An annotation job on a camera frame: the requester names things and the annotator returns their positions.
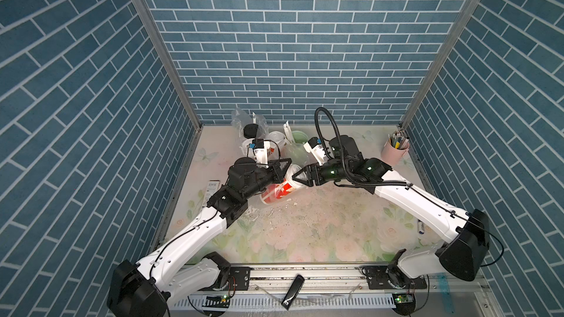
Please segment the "blue white pen box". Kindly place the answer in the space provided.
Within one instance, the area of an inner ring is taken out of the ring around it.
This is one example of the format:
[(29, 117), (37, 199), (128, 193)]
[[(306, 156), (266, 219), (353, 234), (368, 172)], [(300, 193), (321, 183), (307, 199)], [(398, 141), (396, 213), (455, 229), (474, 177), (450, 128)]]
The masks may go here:
[(204, 204), (207, 204), (209, 199), (218, 189), (220, 189), (220, 181), (209, 181), (204, 192)]

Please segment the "red cup white lid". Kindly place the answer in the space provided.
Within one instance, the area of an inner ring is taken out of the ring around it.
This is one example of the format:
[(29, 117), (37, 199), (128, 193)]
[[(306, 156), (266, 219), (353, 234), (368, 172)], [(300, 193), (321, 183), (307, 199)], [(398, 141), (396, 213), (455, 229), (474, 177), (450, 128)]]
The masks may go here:
[(302, 189), (305, 185), (301, 182), (295, 181), (292, 176), (302, 170), (302, 167), (292, 164), (285, 176), (285, 180), (279, 184), (271, 184), (267, 187), (264, 193), (260, 195), (260, 200), (265, 205), (272, 205), (285, 200), (292, 192)]
[(286, 146), (285, 134), (280, 131), (272, 131), (267, 135), (267, 139), (270, 143), (270, 148), (268, 150), (269, 156), (280, 156)]

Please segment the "pink pen holder cup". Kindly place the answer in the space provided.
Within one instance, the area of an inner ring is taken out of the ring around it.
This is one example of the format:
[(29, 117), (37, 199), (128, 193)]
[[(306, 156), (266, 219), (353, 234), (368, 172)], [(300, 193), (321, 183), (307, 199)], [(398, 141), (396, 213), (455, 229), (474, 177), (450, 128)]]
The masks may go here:
[(401, 145), (399, 148), (395, 148), (390, 141), (386, 141), (381, 152), (380, 160), (391, 167), (395, 167), (399, 164), (402, 157), (408, 153), (409, 148), (409, 142), (404, 146)]

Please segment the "green straw holder cup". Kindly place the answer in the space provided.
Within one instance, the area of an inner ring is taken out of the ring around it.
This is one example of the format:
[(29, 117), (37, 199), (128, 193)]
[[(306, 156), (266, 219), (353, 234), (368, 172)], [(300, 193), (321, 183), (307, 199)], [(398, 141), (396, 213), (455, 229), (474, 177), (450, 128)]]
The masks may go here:
[(308, 152), (305, 150), (304, 145), (308, 142), (308, 135), (303, 131), (292, 131), (293, 142), (290, 142), (287, 147), (287, 154), (292, 158), (293, 162), (307, 163)]

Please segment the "clear plastic carrier bag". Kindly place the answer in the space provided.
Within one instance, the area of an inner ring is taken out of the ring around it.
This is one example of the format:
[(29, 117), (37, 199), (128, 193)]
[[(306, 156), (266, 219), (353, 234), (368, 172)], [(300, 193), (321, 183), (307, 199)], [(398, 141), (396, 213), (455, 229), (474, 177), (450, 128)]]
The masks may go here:
[(261, 114), (248, 114), (243, 109), (236, 108), (231, 112), (231, 125), (237, 131), (243, 156), (255, 159), (254, 150), (250, 145), (254, 139), (265, 139), (269, 134), (266, 118)]

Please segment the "orange cup white lid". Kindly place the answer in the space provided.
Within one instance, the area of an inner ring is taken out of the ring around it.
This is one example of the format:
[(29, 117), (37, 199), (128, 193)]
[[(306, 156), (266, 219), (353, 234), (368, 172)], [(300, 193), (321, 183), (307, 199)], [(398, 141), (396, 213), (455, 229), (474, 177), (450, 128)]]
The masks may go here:
[(245, 139), (242, 142), (241, 145), (241, 150), (242, 150), (242, 154), (243, 156), (255, 159), (255, 153), (254, 153), (254, 140), (253, 139)]

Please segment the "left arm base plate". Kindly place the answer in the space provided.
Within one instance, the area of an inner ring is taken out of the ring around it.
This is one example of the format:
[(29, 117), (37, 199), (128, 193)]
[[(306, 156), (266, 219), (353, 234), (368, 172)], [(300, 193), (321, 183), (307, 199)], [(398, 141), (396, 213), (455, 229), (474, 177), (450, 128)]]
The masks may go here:
[(220, 270), (217, 280), (209, 287), (211, 290), (247, 291), (251, 280), (251, 267), (231, 267)]

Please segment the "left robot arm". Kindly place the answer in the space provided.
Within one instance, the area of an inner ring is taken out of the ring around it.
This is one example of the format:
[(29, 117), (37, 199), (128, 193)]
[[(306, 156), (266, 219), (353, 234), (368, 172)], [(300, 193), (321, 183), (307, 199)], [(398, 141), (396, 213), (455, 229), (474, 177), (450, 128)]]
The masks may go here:
[(229, 168), (220, 187), (186, 227), (151, 254), (113, 271), (107, 307), (115, 316), (166, 316), (176, 302), (212, 286), (223, 287), (231, 265), (217, 253), (190, 268), (184, 265), (248, 209), (248, 200), (271, 184), (282, 183), (290, 158), (259, 166), (242, 157)]

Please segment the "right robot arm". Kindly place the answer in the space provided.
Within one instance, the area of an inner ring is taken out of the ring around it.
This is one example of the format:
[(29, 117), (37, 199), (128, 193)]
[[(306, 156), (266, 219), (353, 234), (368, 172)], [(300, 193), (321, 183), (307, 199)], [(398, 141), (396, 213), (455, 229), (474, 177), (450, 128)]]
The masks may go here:
[(421, 276), (444, 272), (471, 282), (489, 252), (489, 218), (484, 212), (468, 212), (439, 200), (379, 159), (331, 159), (310, 164), (292, 178), (308, 187), (347, 180), (353, 188), (365, 189), (402, 208), (440, 237), (437, 245), (401, 249), (395, 254), (386, 268), (388, 281), (395, 288), (403, 289)]

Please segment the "black remote on rail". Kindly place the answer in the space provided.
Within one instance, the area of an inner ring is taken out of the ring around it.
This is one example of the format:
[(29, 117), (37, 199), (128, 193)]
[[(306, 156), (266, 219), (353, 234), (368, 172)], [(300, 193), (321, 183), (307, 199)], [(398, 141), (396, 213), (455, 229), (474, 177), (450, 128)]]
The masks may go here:
[(292, 281), (291, 286), (289, 287), (286, 295), (281, 301), (281, 306), (285, 310), (289, 310), (291, 308), (293, 302), (297, 299), (298, 294), (300, 293), (303, 285), (305, 283), (305, 278), (301, 274), (297, 274), (295, 279)]

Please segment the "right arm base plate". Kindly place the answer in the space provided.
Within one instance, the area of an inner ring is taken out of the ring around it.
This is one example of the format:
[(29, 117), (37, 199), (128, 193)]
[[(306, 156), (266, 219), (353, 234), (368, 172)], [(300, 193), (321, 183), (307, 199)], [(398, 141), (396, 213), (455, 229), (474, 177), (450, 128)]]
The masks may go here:
[(426, 289), (427, 280), (424, 277), (411, 279), (399, 269), (388, 266), (362, 266), (361, 274), (366, 278), (369, 290), (417, 290)]

